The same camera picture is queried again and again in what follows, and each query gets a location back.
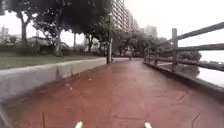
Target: river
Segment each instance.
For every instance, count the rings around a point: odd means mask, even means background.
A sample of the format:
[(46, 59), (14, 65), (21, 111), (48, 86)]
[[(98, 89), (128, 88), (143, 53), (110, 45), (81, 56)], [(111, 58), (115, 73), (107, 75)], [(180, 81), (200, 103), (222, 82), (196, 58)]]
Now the river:
[[(160, 66), (171, 69), (171, 64)], [(224, 88), (224, 72), (180, 64), (176, 67), (175, 71), (188, 77), (201, 79), (208, 83)]]

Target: red brick path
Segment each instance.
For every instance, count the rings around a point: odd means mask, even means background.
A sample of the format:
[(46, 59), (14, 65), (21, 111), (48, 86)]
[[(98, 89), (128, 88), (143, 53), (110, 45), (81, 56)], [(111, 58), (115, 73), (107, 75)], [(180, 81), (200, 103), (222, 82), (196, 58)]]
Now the red brick path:
[(113, 64), (32, 99), (21, 128), (223, 128), (222, 107), (141, 61)]

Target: tall building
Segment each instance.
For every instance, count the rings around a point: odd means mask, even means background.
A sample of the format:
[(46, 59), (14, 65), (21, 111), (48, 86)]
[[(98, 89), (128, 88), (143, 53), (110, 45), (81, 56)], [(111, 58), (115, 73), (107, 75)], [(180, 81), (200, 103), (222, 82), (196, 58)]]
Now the tall building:
[(143, 32), (147, 35), (147, 36), (157, 36), (157, 28), (155, 26), (146, 26), (143, 29)]
[(0, 30), (0, 43), (9, 38), (9, 29), (4, 26)]
[(112, 0), (112, 19), (116, 27), (124, 31), (137, 30), (138, 23), (124, 5), (124, 0)]

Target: sky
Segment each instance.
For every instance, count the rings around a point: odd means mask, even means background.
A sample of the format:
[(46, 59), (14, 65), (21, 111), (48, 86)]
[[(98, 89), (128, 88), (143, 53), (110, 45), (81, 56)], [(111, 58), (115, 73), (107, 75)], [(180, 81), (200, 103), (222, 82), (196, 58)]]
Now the sky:
[[(224, 21), (223, 0), (125, 0), (126, 7), (132, 12), (140, 27), (157, 26), (158, 35), (171, 37), (172, 28), (178, 35)], [(15, 14), (0, 17), (0, 26), (9, 28), (10, 34), (21, 33), (21, 23)], [(27, 29), (28, 37), (36, 31), (31, 25)], [(73, 35), (62, 33), (62, 41), (73, 44)], [(83, 41), (83, 35), (77, 36), (77, 42)], [(179, 46), (224, 43), (224, 30), (179, 41)], [(203, 60), (224, 62), (224, 51), (202, 52)]]

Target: low concrete wall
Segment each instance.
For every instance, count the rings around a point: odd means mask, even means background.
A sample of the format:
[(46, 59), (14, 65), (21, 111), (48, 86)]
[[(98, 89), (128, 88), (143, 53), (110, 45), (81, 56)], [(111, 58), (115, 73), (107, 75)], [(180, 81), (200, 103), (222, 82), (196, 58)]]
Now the low concrete wall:
[(15, 98), (44, 84), (105, 65), (104, 58), (0, 71), (0, 101)]

